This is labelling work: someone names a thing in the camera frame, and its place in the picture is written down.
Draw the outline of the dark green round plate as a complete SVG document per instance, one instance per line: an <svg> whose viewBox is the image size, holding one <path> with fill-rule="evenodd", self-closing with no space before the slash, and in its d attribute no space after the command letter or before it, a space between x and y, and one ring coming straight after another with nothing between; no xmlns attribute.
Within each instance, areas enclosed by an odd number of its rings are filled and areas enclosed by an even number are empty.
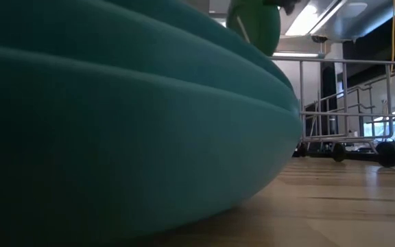
<svg viewBox="0 0 395 247"><path fill-rule="evenodd" d="M231 0L226 27L272 56L280 40L279 6L272 0Z"/></svg>
<svg viewBox="0 0 395 247"><path fill-rule="evenodd" d="M105 0L157 21L167 23L208 40L278 78L290 91L293 86L286 75L265 54L244 41L240 35L181 0Z"/></svg>

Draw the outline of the teal round plate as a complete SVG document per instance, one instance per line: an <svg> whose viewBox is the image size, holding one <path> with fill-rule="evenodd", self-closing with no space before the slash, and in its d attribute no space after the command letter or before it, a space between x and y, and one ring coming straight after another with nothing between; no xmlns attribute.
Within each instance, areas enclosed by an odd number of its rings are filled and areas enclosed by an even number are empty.
<svg viewBox="0 0 395 247"><path fill-rule="evenodd" d="M252 197L300 118L275 77L243 88L0 47L0 247L100 245Z"/></svg>
<svg viewBox="0 0 395 247"><path fill-rule="evenodd" d="M208 40L105 0L0 0L0 51L158 75L299 111L294 90L266 70Z"/></svg>

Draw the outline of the ceiling light panel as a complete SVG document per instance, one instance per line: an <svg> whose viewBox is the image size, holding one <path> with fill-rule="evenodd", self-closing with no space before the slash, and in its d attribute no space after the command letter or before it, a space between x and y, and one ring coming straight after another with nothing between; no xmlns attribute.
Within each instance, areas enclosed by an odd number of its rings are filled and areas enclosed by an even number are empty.
<svg viewBox="0 0 395 247"><path fill-rule="evenodd" d="M295 18L286 36L305 36L317 33L348 0L309 0Z"/></svg>

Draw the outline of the black room pillar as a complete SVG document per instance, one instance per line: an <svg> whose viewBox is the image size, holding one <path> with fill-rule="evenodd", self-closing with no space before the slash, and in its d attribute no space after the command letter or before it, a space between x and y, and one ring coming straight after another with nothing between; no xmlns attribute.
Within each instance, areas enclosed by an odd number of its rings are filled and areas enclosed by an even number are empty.
<svg viewBox="0 0 395 247"><path fill-rule="evenodd" d="M321 91L320 98L327 97L336 93L335 65L331 62L321 62ZM326 112L326 100L321 103L321 111ZM327 116L321 116L322 130L321 134L327 134Z"/></svg>

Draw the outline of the silver ceiling duct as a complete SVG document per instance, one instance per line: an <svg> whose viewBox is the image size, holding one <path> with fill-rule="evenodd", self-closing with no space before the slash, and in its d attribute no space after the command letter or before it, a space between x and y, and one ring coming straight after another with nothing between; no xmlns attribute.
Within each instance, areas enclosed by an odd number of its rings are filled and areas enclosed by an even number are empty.
<svg viewBox="0 0 395 247"><path fill-rule="evenodd" d="M395 15L395 0L334 0L309 32L335 42L356 40Z"/></svg>

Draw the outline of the black aluminium table frame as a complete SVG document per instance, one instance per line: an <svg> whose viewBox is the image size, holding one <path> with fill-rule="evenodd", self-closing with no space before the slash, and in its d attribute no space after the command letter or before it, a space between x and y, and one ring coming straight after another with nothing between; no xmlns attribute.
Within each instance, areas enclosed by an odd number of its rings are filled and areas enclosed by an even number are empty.
<svg viewBox="0 0 395 247"><path fill-rule="evenodd" d="M307 156L314 158L331 158L331 153L308 152ZM380 161L380 158L375 154L359 153L359 152L347 152L344 158L350 160L358 160L358 161L373 161L373 162Z"/></svg>

